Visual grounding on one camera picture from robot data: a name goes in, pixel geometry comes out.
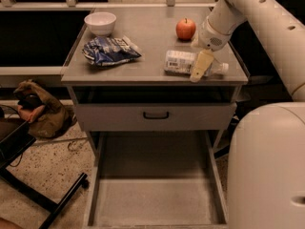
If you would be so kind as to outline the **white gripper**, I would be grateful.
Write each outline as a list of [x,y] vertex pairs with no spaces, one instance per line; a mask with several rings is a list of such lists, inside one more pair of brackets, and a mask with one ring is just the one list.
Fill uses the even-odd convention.
[[221,50],[230,40],[231,36],[218,32],[212,27],[209,18],[206,18],[198,28],[197,38],[192,41],[191,47],[198,48],[200,46],[209,50],[202,50],[198,54],[190,76],[192,82],[198,82],[201,79],[214,61],[214,53],[212,51]]

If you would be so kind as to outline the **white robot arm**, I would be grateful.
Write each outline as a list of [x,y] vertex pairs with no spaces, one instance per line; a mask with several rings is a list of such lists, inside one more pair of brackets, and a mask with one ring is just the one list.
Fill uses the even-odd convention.
[[305,26],[275,0],[218,0],[198,44],[227,42],[249,22],[291,101],[261,106],[234,130],[228,229],[305,229]]

